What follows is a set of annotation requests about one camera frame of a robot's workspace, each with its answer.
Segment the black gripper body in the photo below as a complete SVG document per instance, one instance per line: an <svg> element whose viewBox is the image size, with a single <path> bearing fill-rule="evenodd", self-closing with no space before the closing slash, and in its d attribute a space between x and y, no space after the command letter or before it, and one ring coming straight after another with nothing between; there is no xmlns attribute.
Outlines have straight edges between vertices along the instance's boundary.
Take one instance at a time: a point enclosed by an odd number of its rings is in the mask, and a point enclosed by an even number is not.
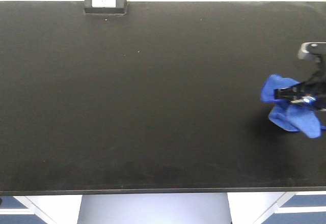
<svg viewBox="0 0 326 224"><path fill-rule="evenodd" d="M292 90L292 104L325 111L325 74L315 72L307 81L294 85Z"/></svg>

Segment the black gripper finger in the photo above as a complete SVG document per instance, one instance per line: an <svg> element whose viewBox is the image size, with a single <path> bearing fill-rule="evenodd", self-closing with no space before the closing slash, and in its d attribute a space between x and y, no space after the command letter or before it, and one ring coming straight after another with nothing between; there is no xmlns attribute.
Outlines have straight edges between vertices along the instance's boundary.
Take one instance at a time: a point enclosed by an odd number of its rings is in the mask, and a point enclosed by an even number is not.
<svg viewBox="0 0 326 224"><path fill-rule="evenodd" d="M274 89L274 99L293 100L293 98L294 98L293 87Z"/></svg>

